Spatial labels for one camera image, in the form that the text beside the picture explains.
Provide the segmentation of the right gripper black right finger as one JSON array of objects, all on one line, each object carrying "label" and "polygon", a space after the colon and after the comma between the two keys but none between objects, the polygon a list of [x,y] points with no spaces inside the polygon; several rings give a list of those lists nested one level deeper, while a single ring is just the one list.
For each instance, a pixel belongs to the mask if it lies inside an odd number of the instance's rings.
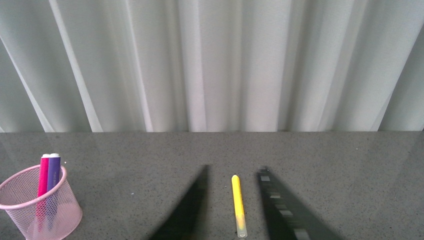
[{"label": "right gripper black right finger", "polygon": [[267,166],[256,172],[270,240],[340,240]]}]

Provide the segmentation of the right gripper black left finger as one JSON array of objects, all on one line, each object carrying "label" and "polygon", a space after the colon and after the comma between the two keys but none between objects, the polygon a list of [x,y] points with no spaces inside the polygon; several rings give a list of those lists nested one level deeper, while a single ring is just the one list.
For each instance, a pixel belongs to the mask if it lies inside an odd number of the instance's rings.
[{"label": "right gripper black left finger", "polygon": [[150,240],[203,240],[206,238],[210,166],[204,165],[168,218]]}]

